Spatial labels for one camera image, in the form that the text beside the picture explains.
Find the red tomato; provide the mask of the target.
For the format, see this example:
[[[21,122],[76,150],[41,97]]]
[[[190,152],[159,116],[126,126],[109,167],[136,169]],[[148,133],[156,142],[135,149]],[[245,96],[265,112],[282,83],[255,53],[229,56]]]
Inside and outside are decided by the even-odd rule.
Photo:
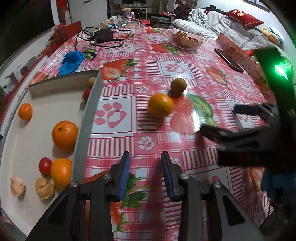
[[[84,100],[85,102],[88,101],[88,98],[89,98],[89,96],[90,96],[90,93],[91,93],[91,89],[90,89],[90,88],[84,90],[84,92],[83,92],[83,94],[82,94],[82,98],[83,98],[83,100]]]
[[[52,166],[52,161],[47,157],[43,157],[39,161],[39,171],[40,171],[40,173],[42,175],[50,174],[51,166]]]

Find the brown kiwi fruit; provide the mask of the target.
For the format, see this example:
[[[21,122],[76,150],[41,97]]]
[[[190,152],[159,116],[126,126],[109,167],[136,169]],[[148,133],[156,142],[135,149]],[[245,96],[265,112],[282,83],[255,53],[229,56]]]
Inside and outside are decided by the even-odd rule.
[[[182,94],[186,88],[187,88],[187,83],[183,78],[175,78],[171,82],[171,92],[174,94]]]

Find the large orange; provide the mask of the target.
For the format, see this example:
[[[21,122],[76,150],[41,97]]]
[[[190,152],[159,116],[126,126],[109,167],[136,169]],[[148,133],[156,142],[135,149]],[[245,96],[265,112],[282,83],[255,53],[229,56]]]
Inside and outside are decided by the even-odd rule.
[[[153,118],[165,118],[173,110],[174,102],[164,93],[156,93],[148,100],[147,110]]]

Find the black smartphone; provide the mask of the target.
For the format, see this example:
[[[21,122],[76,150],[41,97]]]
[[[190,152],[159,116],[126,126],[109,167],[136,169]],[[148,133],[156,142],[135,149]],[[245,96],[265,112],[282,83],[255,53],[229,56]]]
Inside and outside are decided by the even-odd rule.
[[[214,51],[224,60],[224,62],[233,70],[243,73],[243,68],[225,51],[215,48]]]

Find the dried husk fruit right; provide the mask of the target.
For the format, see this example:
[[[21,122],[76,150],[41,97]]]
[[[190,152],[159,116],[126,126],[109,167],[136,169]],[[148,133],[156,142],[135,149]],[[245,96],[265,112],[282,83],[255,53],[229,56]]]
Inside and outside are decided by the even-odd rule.
[[[50,180],[41,177],[35,182],[35,192],[40,200],[47,200],[55,194],[55,187]]]

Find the dried husk fruit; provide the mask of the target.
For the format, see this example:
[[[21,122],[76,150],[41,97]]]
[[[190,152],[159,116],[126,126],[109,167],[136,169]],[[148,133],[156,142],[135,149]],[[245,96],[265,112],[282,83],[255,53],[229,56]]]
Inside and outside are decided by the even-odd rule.
[[[22,179],[18,176],[13,176],[10,183],[11,194],[15,197],[20,197],[25,193],[26,186]]]
[[[55,187],[50,180],[41,177],[35,182],[35,192],[40,200],[47,200],[55,194]]]

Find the tangerine middle of tray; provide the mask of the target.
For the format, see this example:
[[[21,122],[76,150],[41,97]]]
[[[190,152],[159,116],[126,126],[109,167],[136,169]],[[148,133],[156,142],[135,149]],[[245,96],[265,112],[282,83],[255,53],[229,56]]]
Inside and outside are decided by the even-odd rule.
[[[52,130],[53,143],[57,148],[64,151],[74,150],[77,136],[77,126],[68,120],[60,121]]]

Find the red embroidered cushion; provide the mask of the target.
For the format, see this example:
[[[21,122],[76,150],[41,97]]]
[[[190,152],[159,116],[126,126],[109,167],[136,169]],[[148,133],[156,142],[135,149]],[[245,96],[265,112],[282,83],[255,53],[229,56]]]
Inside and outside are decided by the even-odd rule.
[[[255,18],[254,16],[238,9],[230,10],[225,15],[243,24],[247,28],[256,27],[264,23],[263,21]]]

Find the white quilted sofa cover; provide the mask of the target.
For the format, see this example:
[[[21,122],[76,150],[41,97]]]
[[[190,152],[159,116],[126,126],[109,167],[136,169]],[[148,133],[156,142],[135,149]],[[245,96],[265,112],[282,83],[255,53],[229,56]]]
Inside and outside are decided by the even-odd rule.
[[[204,9],[193,9],[187,20],[174,19],[172,25],[176,29],[209,40],[217,40],[223,34],[243,50],[276,46],[257,27],[249,29],[216,11],[205,13]]]

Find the strawberry pattern tablecloth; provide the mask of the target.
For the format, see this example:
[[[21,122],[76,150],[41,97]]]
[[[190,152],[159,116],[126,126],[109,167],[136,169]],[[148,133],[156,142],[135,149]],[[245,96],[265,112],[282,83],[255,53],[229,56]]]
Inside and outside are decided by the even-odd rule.
[[[159,167],[162,152],[188,174],[205,183],[222,182],[256,225],[271,211],[265,192],[253,183],[253,170],[218,166],[217,147],[198,133],[201,123],[236,130],[261,125],[260,118],[233,115],[236,104],[265,101],[268,91],[248,72],[228,67],[205,40],[196,51],[176,48],[168,30],[134,28],[117,32],[123,45],[92,46],[72,38],[62,45],[33,77],[36,83],[58,75],[64,56],[85,52],[76,71],[100,70],[104,81],[89,140],[85,176],[107,170],[123,152],[132,155],[127,194],[112,205],[115,240],[177,240],[181,205],[170,202]],[[182,94],[171,82],[183,78]],[[156,93],[171,97],[174,107],[165,118],[147,110]]]

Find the glass bowl of snacks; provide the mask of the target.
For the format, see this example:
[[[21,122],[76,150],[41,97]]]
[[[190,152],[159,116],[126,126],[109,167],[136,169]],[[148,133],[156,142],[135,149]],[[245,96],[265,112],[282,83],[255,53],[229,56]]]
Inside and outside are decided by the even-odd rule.
[[[170,41],[176,47],[185,50],[197,50],[202,44],[203,40],[197,35],[192,35],[182,31],[171,31],[170,32]]]

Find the small tangerine far tray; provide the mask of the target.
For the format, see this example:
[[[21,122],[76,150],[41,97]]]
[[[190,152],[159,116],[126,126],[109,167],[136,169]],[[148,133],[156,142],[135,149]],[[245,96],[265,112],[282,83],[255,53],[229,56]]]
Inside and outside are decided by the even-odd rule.
[[[29,103],[22,104],[18,109],[18,116],[23,121],[29,121],[33,115],[33,109]]]

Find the small cardboard box on cabinet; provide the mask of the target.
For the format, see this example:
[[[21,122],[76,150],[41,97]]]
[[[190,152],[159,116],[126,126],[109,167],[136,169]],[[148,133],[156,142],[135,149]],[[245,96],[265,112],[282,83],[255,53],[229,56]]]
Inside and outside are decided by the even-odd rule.
[[[6,76],[6,79],[9,79],[12,83],[17,84],[22,79],[22,70],[17,69],[13,71],[10,75]]]

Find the blue crumpled gloves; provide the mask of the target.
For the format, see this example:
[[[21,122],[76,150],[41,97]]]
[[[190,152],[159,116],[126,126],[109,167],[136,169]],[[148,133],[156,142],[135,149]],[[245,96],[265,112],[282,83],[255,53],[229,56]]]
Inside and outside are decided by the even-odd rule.
[[[64,56],[62,65],[59,68],[58,76],[63,76],[75,72],[84,59],[85,55],[81,51],[69,51]]]

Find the red gift boxes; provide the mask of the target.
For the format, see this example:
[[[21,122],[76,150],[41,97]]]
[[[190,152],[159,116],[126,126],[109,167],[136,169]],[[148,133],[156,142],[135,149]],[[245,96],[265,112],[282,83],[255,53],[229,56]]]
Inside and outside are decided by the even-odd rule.
[[[54,27],[54,32],[49,38],[50,45],[46,51],[47,57],[50,57],[59,47],[70,40],[82,30],[81,21],[77,21],[68,25],[59,24]]]

